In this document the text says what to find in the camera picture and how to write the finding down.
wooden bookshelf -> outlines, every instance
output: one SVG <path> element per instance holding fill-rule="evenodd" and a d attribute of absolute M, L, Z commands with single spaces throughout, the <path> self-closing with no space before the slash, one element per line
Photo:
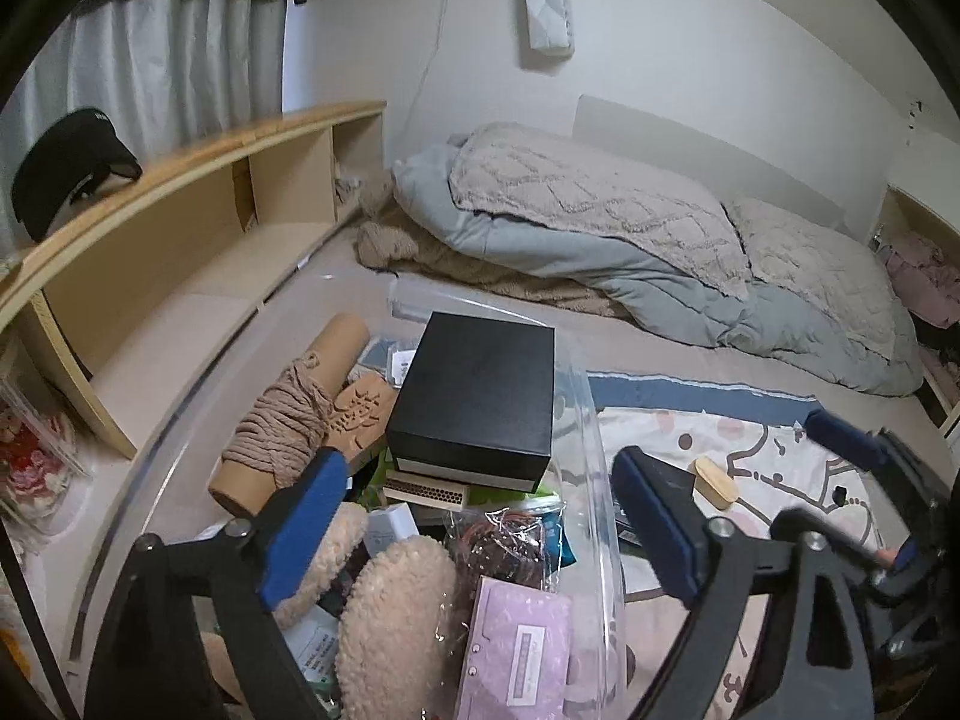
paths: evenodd
<path fill-rule="evenodd" d="M 336 103 L 147 166 L 31 250 L 0 289 L 41 372 L 132 458 L 263 301 L 349 216 L 335 161 L 380 170 L 384 103 Z"/>

cardboard tube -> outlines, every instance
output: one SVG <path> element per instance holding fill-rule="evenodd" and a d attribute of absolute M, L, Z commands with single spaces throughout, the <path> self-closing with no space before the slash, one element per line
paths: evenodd
<path fill-rule="evenodd" d="M 320 361 L 310 370 L 310 378 L 335 399 L 369 340 L 370 332 L 363 319 L 356 314 L 335 314 L 307 348 L 316 352 Z M 277 484 L 271 473 L 224 460 L 208 490 L 234 517 L 255 517 L 277 490 Z"/>

label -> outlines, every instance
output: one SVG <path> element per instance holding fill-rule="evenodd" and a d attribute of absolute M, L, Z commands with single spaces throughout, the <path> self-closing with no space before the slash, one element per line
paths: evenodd
<path fill-rule="evenodd" d="M 338 625 L 336 617 L 315 606 L 304 619 L 283 632 L 287 649 L 309 683 L 329 685 L 332 682 L 333 659 L 339 644 Z"/>
<path fill-rule="evenodd" d="M 407 371 L 410 370 L 410 364 L 414 361 L 416 349 L 407 349 L 406 351 L 395 351 L 390 360 L 390 378 L 397 386 L 403 386 L 403 380 L 407 377 Z"/>
<path fill-rule="evenodd" d="M 508 707 L 534 707 L 539 688 L 539 668 L 544 657 L 546 628 L 518 625 L 514 639 L 514 659 L 510 664 L 507 684 Z"/>

plastic wrap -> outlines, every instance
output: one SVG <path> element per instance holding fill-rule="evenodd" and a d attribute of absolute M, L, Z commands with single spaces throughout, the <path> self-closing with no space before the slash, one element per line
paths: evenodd
<path fill-rule="evenodd" d="M 16 336 L 0 359 L 0 506 L 10 517 L 51 535 L 70 485 L 85 469 L 66 411 Z"/>
<path fill-rule="evenodd" d="M 555 496 L 496 511 L 448 514 L 458 599 L 472 607 L 481 577 L 556 592 L 563 555 L 563 503 Z"/>

beige blanket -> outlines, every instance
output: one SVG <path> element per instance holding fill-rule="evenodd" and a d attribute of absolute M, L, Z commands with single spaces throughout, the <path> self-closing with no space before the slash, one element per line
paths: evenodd
<path fill-rule="evenodd" d="M 575 281 L 534 278 L 459 254 L 416 225 L 392 199 L 379 210 L 362 205 L 368 215 L 374 215 L 357 234 L 357 260 L 367 268 L 424 272 L 506 298 L 600 317 L 630 317 L 619 303 Z"/>
<path fill-rule="evenodd" d="M 450 170 L 461 211 L 630 242 L 724 295 L 747 298 L 747 255 L 720 201 L 670 170 L 520 124 L 486 124 Z"/>

